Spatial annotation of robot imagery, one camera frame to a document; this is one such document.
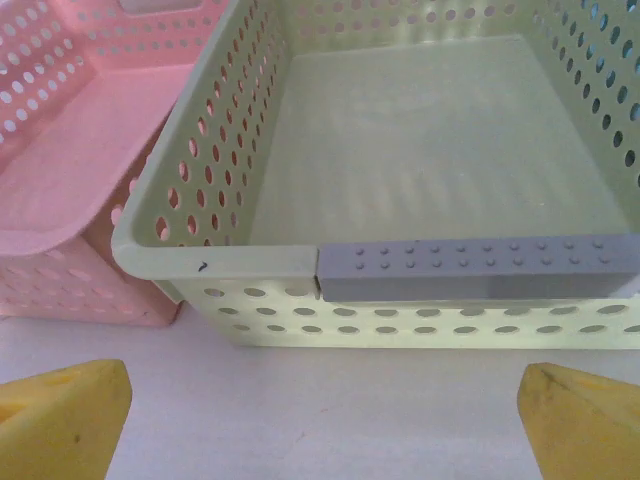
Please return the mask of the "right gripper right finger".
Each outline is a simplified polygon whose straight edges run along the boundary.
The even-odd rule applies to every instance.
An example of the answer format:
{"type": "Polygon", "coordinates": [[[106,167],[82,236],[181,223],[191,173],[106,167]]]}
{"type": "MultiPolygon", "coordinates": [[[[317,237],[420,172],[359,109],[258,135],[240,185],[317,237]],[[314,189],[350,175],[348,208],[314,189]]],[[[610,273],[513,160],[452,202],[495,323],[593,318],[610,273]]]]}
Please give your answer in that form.
{"type": "Polygon", "coordinates": [[[637,479],[639,387],[551,363],[524,370],[517,408],[544,479],[637,479]]]}

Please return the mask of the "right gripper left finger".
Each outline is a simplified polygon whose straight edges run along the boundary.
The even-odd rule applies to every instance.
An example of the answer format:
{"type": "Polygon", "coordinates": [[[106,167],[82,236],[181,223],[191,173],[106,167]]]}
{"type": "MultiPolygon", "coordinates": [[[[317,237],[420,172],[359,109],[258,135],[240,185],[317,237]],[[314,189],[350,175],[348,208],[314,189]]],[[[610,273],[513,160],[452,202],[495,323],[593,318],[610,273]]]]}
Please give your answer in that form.
{"type": "Polygon", "coordinates": [[[104,479],[131,403],[119,359],[2,384],[1,477],[104,479]]]}

